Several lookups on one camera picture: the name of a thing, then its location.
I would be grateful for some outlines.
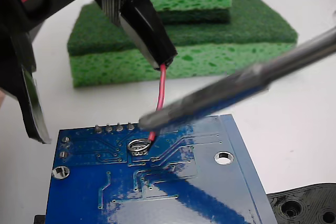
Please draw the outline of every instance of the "red wire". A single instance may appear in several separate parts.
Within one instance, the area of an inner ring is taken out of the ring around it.
[[[157,101],[157,107],[156,110],[160,110],[163,107],[163,102],[164,102],[164,84],[166,82],[166,65],[162,64],[160,66],[160,71],[161,71],[161,76],[160,76],[160,89],[159,89],[159,99]],[[149,141],[154,141],[155,139],[155,132],[149,133],[148,140]]]

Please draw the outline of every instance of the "stacked sponges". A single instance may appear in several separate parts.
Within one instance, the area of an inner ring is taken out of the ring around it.
[[[178,51],[168,78],[231,74],[278,56],[297,41],[290,25],[261,0],[151,1]],[[83,7],[68,51],[75,87],[160,76],[95,3]]]

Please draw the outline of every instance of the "circuit board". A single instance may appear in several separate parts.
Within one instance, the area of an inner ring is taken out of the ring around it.
[[[148,153],[136,124],[59,132],[46,224],[276,224],[231,115],[161,131]]]

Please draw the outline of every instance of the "white table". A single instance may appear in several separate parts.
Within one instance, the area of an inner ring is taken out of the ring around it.
[[[0,109],[0,219],[30,224],[44,214],[60,129],[136,122],[154,110],[158,82],[73,89],[67,40],[83,4],[49,18],[34,41],[40,100],[51,145],[30,140],[18,103]],[[299,33],[299,43],[335,25],[336,0],[263,0]],[[169,80],[166,103],[219,77]],[[269,92],[218,114],[232,113],[266,193],[336,183],[336,57],[274,83]]]

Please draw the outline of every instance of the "soldering iron shaft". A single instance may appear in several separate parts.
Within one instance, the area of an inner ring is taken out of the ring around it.
[[[332,28],[274,60],[254,64],[187,95],[160,111],[141,117],[139,126],[144,130],[158,131],[167,126],[178,126],[199,119],[265,90],[271,82],[335,52],[336,28]]]

